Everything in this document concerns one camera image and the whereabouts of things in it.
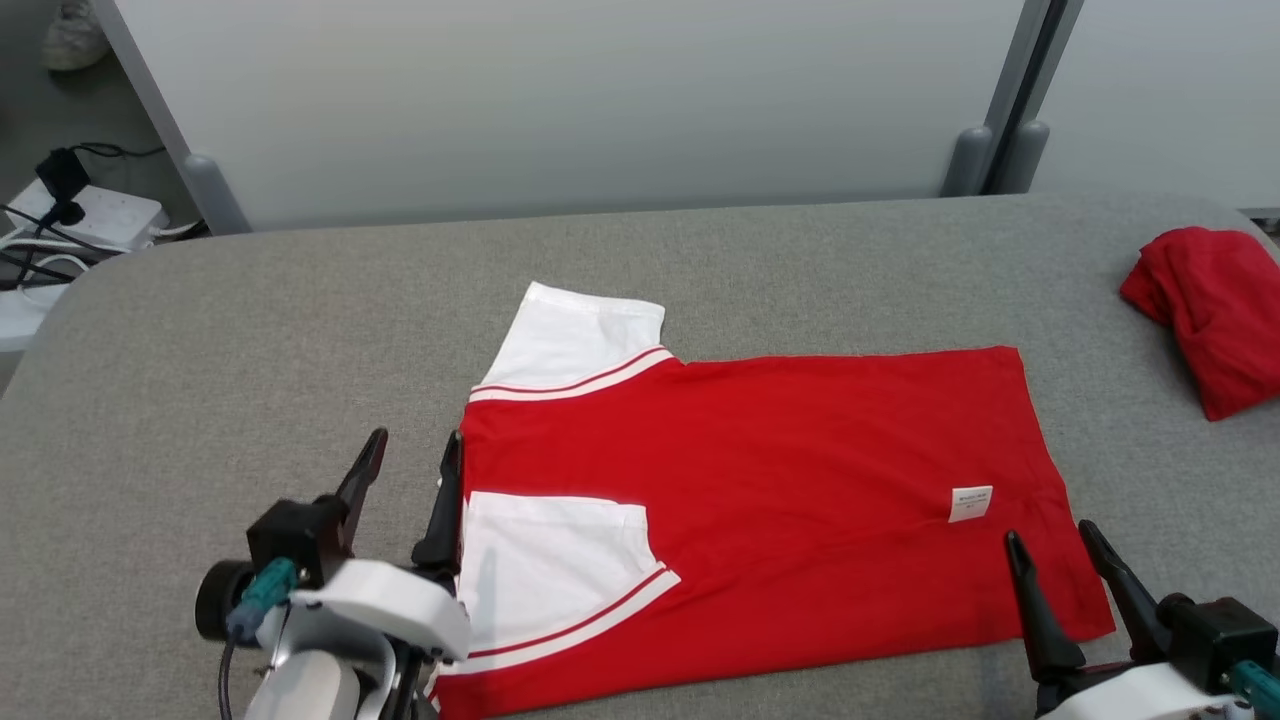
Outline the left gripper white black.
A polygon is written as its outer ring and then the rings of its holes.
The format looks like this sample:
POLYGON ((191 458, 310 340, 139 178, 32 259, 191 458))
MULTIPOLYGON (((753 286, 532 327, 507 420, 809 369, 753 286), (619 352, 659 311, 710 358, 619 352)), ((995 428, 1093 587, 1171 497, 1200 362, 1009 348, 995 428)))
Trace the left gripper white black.
MULTIPOLYGON (((378 479, 389 439, 376 428, 339 484, 343 506, 340 547, 355 555, 355 534, 370 487, 378 479)), ((424 537, 415 544, 412 564, 429 577, 456 577, 461 568, 465 441, 453 430, 439 465, 440 484, 424 537)), ((463 605, 444 587, 408 570, 378 560, 347 560, 317 589, 296 589, 291 602, 319 605, 412 647, 440 652, 448 661, 468 657, 471 624, 463 605)))

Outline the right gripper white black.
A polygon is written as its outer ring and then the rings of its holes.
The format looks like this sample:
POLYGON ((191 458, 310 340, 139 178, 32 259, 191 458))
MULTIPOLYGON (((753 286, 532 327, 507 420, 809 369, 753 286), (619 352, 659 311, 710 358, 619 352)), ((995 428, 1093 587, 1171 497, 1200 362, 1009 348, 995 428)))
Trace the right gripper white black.
POLYGON ((1005 553, 1021 639, 1037 683, 1036 720, 1242 720, 1240 697, 1220 687, 1207 689, 1165 662, 1171 634, 1158 619, 1158 603, 1096 523, 1080 520, 1078 530, 1108 587, 1135 664, 1084 667, 1082 648, 1065 634, 1041 589, 1029 550, 1015 530, 1007 532, 1005 553))

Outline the red jersey with white sleeves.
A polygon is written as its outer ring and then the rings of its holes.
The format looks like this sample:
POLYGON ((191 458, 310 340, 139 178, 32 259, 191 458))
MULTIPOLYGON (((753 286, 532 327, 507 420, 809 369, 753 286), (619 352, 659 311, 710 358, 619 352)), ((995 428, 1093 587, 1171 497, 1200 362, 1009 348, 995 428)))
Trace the red jersey with white sleeves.
POLYGON ((1114 630, 1016 348, 686 363, 664 314, 529 286, 461 421, 440 720, 1011 641, 1009 532, 1114 630))

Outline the red shorts with white stripe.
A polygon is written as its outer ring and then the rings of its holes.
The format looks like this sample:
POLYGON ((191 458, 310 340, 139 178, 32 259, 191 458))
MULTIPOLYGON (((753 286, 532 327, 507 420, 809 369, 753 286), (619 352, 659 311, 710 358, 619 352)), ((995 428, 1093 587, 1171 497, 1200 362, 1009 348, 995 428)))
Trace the red shorts with white stripe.
POLYGON ((1165 232, 1119 293, 1172 332, 1208 421, 1280 398, 1280 264, 1252 234, 1165 232))

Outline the wide white power strip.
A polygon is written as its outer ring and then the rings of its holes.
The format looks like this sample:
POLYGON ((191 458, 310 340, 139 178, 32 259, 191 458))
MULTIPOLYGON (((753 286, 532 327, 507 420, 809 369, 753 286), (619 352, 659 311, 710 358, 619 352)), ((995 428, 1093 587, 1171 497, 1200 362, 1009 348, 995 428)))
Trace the wide white power strip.
MULTIPOLYGON (((40 233, 38 241, 50 247, 79 250, 73 237, 102 249, 131 252, 150 246, 161 232, 170 227, 170 218, 163 205, 151 199, 122 193, 97 186, 87 186, 74 199, 86 211, 77 225, 54 225, 40 233)), ((6 202, 6 219, 27 234, 35 232, 37 220, 54 205, 40 181, 31 182, 22 192, 6 202)))

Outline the white partition panel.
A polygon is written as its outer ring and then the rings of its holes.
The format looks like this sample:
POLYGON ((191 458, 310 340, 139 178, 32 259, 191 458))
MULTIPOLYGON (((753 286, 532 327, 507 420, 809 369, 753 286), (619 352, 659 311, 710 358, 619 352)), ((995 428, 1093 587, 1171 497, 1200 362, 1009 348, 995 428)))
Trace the white partition panel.
POLYGON ((1032 190, 1280 210, 1280 0, 1084 0, 1032 190))
POLYGON ((95 0, 255 231, 934 197, 1025 0, 95 0))

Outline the black power adapter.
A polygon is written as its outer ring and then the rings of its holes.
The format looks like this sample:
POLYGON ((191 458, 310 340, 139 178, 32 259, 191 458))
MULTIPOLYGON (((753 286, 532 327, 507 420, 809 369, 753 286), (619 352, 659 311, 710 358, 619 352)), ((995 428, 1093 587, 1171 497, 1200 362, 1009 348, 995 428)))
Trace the black power adapter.
POLYGON ((90 177, 74 149, 54 149, 35 168, 35 174, 55 204, 70 202, 90 184, 90 177))

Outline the white sneaker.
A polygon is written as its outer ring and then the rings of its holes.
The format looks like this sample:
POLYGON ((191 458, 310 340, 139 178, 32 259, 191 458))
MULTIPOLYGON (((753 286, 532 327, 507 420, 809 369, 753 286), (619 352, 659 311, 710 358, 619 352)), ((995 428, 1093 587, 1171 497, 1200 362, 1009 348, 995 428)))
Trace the white sneaker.
POLYGON ((91 0, 59 0, 41 46, 44 68, 52 73, 86 70, 110 53, 91 0))

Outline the grey partition post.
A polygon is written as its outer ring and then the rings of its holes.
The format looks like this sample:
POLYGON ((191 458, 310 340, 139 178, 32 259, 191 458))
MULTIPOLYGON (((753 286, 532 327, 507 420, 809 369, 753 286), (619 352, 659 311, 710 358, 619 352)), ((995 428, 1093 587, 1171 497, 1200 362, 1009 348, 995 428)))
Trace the grey partition post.
POLYGON ((993 145, 983 195, 1025 193, 1050 138, 1039 119, 1085 0, 1024 0, 987 120, 993 145))
POLYGON ((1018 122, 1019 97, 1030 77, 1036 46, 1052 5, 1053 0, 1021 0, 1021 12, 986 118, 980 126, 957 136, 940 191, 942 197, 975 196, 988 188, 998 149, 1018 122))
POLYGON ((211 158, 191 151, 125 23, 118 1, 92 0, 92 4, 113 51, 210 231, 214 234, 250 233, 251 224, 246 220, 219 165, 211 158))

